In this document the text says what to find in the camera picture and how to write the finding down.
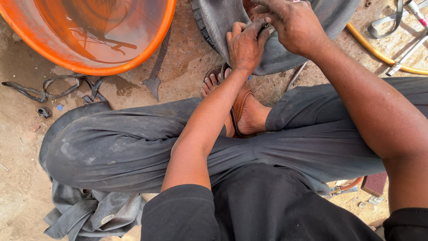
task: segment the foot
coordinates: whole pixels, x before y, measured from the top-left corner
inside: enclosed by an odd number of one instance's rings
[[[229,76],[231,68],[226,69],[225,78]],[[202,97],[207,97],[219,84],[219,76],[212,74],[204,80],[202,85]],[[266,131],[266,118],[272,108],[262,105],[253,95],[248,95],[244,101],[241,118],[238,121],[238,129],[243,135],[253,135]],[[228,115],[226,122],[226,136],[233,137],[235,129],[233,127],[232,116]]]
[[[253,95],[245,98],[238,129],[243,135],[254,135],[266,131],[266,118],[272,108],[262,105]]]
[[[231,68],[226,69],[224,73],[224,78],[229,76]],[[201,94],[203,98],[206,98],[209,94],[211,94],[217,85],[219,85],[220,78],[219,76],[215,76],[215,74],[211,74],[209,78],[205,78],[204,83],[202,84]],[[229,114],[226,118],[226,122],[224,123],[226,126],[226,136],[233,137],[235,135],[235,128],[233,127],[232,116]]]

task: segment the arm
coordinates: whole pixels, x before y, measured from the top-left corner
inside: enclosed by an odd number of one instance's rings
[[[207,157],[240,88],[262,58],[271,30],[265,28],[259,34],[265,24],[262,19],[248,27],[243,23],[235,23],[232,32],[227,33],[233,71],[191,115],[171,150],[161,192],[182,184],[197,184],[211,189]]]
[[[324,33],[309,2],[252,0],[292,53],[312,60],[342,99],[389,177],[389,208],[428,208],[428,120],[392,86],[345,54]]]

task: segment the orange plastic tub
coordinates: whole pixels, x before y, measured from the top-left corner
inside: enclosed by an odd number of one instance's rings
[[[176,0],[2,0],[0,13],[34,50],[69,70],[115,75],[164,39]]]

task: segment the toe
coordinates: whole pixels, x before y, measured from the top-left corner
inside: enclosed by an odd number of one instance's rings
[[[227,68],[226,71],[224,72],[224,78],[227,78],[231,71],[232,71],[232,68]]]
[[[213,85],[211,83],[211,80],[209,78],[204,79],[205,85],[207,85],[208,89],[212,90]]]
[[[217,85],[217,78],[215,77],[215,74],[210,74],[210,82],[211,82],[211,86],[216,86]]]
[[[208,86],[207,86],[207,84],[206,84],[206,83],[204,83],[204,84],[202,85],[202,89],[203,89],[207,94],[209,94],[209,93],[210,93],[210,89],[208,88]]]
[[[201,89],[201,95],[203,98],[206,98],[208,96],[207,92],[204,89]]]

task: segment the hand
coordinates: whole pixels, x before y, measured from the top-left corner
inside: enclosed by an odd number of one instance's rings
[[[260,4],[256,13],[270,13],[265,18],[278,32],[279,42],[291,53],[308,59],[325,51],[332,42],[325,34],[308,1],[251,0]]]
[[[266,40],[274,31],[272,25],[260,31],[265,25],[263,19],[256,19],[248,27],[245,23],[236,22],[232,32],[226,34],[230,64],[234,70],[242,69],[251,75],[260,63]]]

